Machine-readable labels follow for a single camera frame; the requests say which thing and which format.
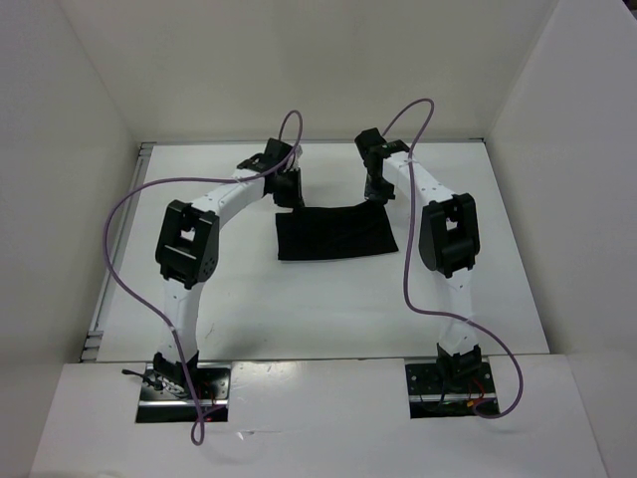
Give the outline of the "black skirt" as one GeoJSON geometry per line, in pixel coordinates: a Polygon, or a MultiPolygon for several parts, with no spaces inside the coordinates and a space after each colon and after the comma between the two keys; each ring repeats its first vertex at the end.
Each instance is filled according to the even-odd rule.
{"type": "Polygon", "coordinates": [[[382,204],[303,207],[275,215],[278,259],[288,262],[370,257],[398,251],[382,204]]]}

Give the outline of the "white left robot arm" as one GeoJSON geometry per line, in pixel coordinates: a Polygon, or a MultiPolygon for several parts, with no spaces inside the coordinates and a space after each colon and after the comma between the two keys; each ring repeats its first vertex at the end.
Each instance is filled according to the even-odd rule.
{"type": "Polygon", "coordinates": [[[219,263],[223,226],[266,195],[281,207],[304,205],[299,167],[249,180],[255,172],[253,167],[238,168],[229,183],[192,202],[174,200],[166,208],[155,260],[164,285],[163,315],[170,325],[153,358],[153,369],[175,397],[191,395],[198,385],[199,304],[203,286],[219,263]]]}

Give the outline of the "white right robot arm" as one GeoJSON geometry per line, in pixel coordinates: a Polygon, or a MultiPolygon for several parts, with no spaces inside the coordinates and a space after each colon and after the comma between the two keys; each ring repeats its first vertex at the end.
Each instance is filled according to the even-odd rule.
{"type": "Polygon", "coordinates": [[[460,390],[482,361],[468,324],[474,316],[472,269],[480,251],[475,200],[444,186],[406,152],[371,152],[363,164],[367,199],[387,202],[400,191],[414,203],[414,240],[422,263],[433,273],[445,319],[437,342],[436,378],[444,389],[460,390]]]}

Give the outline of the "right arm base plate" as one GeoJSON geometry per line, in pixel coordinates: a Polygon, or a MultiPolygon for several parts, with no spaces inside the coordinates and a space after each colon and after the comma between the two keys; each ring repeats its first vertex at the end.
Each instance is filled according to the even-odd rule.
{"type": "Polygon", "coordinates": [[[500,413],[490,364],[465,377],[444,378],[433,359],[408,361],[405,365],[412,419],[466,417],[474,407],[488,416],[500,413]]]}

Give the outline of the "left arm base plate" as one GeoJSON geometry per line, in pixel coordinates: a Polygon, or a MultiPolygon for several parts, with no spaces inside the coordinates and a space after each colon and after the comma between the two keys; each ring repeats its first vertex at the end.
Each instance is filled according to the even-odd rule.
{"type": "MultiPolygon", "coordinates": [[[[170,385],[148,364],[140,388],[135,422],[140,424],[193,423],[196,408],[186,389],[170,385]]],[[[195,378],[195,391],[204,420],[227,422],[231,367],[223,363],[204,363],[195,378]]]]}

